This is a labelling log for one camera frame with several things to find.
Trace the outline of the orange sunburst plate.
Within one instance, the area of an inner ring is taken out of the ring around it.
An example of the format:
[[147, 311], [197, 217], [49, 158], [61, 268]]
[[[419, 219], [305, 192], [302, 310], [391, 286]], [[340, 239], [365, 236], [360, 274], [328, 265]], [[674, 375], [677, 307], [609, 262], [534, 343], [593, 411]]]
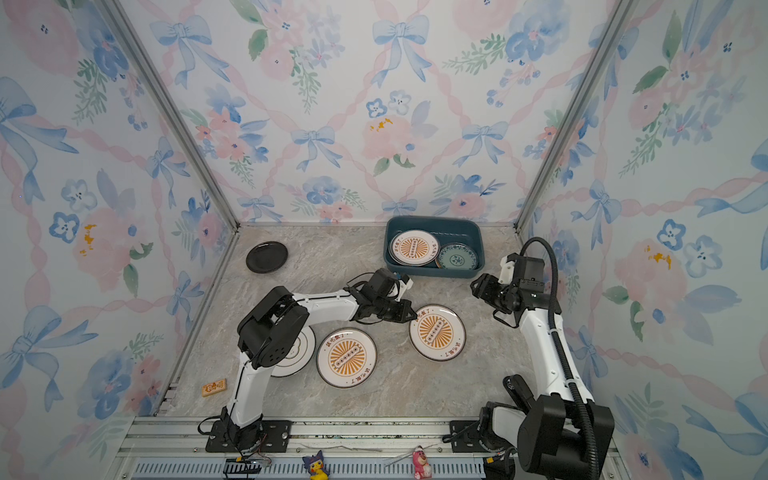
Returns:
[[377, 363], [377, 348], [364, 331], [347, 328], [329, 334], [320, 344], [317, 371], [327, 384], [341, 389], [367, 381]]
[[399, 265], [420, 267], [436, 259], [440, 250], [438, 239], [423, 230], [398, 233], [391, 240], [389, 253]]
[[466, 329], [451, 309], [437, 304], [417, 310], [410, 322], [409, 337], [415, 349], [427, 359], [446, 362], [459, 356], [466, 346]]

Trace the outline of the teal patterned small plate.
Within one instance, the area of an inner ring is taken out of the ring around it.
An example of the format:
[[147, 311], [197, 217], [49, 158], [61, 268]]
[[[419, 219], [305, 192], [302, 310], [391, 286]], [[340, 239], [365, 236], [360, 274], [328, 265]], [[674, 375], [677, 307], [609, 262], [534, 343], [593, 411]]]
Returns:
[[440, 249], [436, 264], [441, 269], [469, 271], [478, 267], [479, 258], [470, 246], [463, 243], [450, 243]]

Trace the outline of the black round plate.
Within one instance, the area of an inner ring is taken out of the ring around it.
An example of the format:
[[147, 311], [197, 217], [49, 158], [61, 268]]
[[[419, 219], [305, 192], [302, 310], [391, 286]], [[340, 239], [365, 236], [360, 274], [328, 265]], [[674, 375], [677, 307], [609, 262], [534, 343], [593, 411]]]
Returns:
[[282, 268], [289, 257], [288, 248], [278, 241], [262, 242], [246, 255], [246, 267], [253, 273], [267, 274]]

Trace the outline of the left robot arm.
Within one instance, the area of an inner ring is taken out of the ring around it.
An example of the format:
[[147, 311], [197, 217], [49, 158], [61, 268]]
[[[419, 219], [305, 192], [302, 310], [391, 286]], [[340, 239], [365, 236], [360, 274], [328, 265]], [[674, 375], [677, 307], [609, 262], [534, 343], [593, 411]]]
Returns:
[[412, 286], [409, 276], [380, 268], [367, 279], [330, 293], [273, 288], [237, 327], [239, 372], [231, 401], [221, 415], [227, 433], [235, 437], [260, 425], [272, 372], [287, 358], [304, 328], [331, 321], [359, 322], [371, 316], [397, 324], [413, 321], [416, 311], [404, 297]]

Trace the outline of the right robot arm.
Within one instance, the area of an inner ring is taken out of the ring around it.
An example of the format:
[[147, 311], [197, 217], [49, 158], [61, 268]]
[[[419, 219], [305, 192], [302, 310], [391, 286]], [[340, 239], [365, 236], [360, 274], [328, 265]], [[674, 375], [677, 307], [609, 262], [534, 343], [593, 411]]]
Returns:
[[522, 469], [550, 479], [600, 478], [615, 420], [576, 373], [556, 295], [533, 279], [504, 284], [489, 274], [474, 280], [471, 292], [493, 307], [500, 323], [507, 323], [504, 316], [514, 317], [533, 361], [537, 392], [519, 375], [504, 379], [524, 414], [515, 445]]

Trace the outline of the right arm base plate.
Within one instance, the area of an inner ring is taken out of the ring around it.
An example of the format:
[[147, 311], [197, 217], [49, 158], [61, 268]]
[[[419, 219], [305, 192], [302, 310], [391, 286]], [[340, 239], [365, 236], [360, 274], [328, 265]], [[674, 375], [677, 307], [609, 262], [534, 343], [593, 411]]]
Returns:
[[499, 446], [480, 430], [478, 420], [451, 420], [449, 432], [442, 437], [442, 442], [448, 444], [453, 453], [491, 453]]

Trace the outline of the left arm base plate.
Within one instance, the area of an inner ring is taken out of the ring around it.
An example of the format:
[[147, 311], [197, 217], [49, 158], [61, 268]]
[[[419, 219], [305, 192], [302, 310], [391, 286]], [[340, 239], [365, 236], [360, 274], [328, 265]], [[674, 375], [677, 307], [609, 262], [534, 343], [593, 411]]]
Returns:
[[260, 420], [248, 427], [216, 420], [207, 434], [207, 453], [285, 453], [293, 423], [289, 420]]

